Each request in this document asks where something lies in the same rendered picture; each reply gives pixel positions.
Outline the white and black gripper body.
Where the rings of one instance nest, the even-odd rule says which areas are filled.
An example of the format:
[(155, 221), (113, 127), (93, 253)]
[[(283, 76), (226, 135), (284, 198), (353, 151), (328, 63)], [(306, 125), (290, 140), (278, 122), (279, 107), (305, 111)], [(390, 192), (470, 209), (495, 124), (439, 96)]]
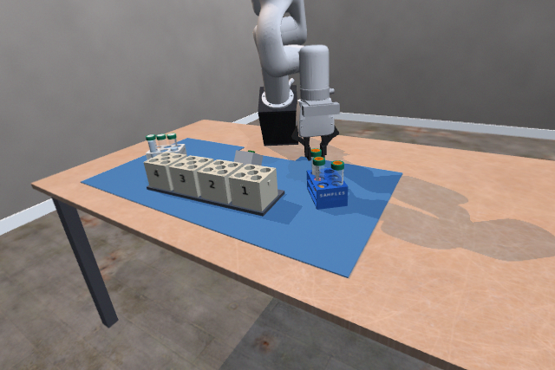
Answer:
[(330, 135), (334, 132), (334, 114), (321, 116), (302, 116), (304, 100), (297, 100), (296, 126), (300, 137), (316, 137)]

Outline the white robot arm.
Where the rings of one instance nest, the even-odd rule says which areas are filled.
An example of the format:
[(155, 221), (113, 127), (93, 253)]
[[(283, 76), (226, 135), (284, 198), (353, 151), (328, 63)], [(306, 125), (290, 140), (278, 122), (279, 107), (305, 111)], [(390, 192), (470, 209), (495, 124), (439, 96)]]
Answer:
[[(340, 104), (328, 100), (334, 94), (334, 88), (329, 88), (328, 48), (300, 46), (307, 39), (304, 0), (251, 0), (251, 3), (258, 16), (253, 38), (263, 76), (264, 105), (272, 109), (289, 106), (294, 98), (290, 90), (294, 79), (289, 80), (288, 75), (300, 73), (301, 100), (307, 103), (302, 105), (302, 116), (340, 114)], [(291, 16), (283, 17), (287, 12)]]

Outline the blue tube rack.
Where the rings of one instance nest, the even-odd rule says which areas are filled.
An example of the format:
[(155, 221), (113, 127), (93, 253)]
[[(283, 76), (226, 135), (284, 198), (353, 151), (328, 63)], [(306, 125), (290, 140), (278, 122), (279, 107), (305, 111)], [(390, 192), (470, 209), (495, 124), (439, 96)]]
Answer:
[[(319, 184), (324, 184), (324, 188), (318, 187)], [(308, 170), (307, 189), (317, 210), (348, 206), (348, 186), (344, 181), (342, 185), (332, 185), (331, 168), (324, 168), (323, 181), (314, 180), (314, 175)]]

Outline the blue flat mat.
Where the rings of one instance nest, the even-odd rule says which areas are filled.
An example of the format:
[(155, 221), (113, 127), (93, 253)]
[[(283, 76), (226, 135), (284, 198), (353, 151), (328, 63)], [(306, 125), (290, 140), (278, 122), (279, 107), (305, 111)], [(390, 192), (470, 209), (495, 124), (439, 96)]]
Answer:
[[(214, 161), (234, 162), (236, 150), (244, 148), (190, 138), (177, 144), (185, 144), (187, 157)], [(145, 161), (146, 155), (81, 183), (346, 278), (403, 174), (344, 163), (348, 206), (317, 210), (307, 189), (307, 157), (263, 155), (262, 166), (277, 169), (277, 189), (284, 195), (259, 216), (147, 190)]]

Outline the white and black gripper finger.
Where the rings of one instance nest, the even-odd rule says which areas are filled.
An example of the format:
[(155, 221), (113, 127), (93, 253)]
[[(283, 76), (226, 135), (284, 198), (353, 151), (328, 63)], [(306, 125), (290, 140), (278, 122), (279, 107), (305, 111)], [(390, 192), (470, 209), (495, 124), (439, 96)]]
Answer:
[(320, 149), (322, 150), (322, 156), (321, 157), (325, 158), (325, 155), (327, 155), (327, 145), (328, 145), (328, 143), (333, 138), (335, 138), (338, 134), (339, 134), (339, 132), (337, 131), (337, 129), (335, 127), (333, 134), (321, 136), (321, 139), (322, 139), (322, 142), (320, 143)]
[(303, 146), (304, 146), (304, 156), (307, 157), (308, 161), (311, 160), (311, 149), (310, 149), (310, 137), (307, 138), (301, 138), (298, 136), (298, 130), (297, 130), (297, 126), (293, 132), (293, 134), (291, 135), (291, 137), (300, 142)]

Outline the white tube rack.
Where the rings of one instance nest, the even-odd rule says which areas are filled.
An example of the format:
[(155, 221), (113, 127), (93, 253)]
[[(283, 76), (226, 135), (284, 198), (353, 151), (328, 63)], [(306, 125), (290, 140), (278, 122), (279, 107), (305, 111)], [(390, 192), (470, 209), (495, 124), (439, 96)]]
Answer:
[[(185, 146), (184, 146), (183, 144), (178, 144), (178, 146), (180, 146), (180, 147), (178, 147), (179, 150), (177, 150), (177, 151), (171, 151), (171, 150), (170, 150), (170, 147), (169, 147), (169, 148), (168, 148), (168, 151), (166, 151), (166, 152), (169, 152), (169, 153), (179, 153), (179, 154), (185, 154), (185, 155), (187, 155), (187, 154), (186, 154), (186, 148), (185, 148)], [(158, 151), (155, 152), (155, 153), (151, 153), (150, 151), (148, 151), (148, 152), (146, 153), (147, 160), (151, 159), (151, 154), (159, 154), (159, 155), (160, 155), (161, 153), (164, 153), (164, 152), (161, 152), (159, 148), (158, 148)]]

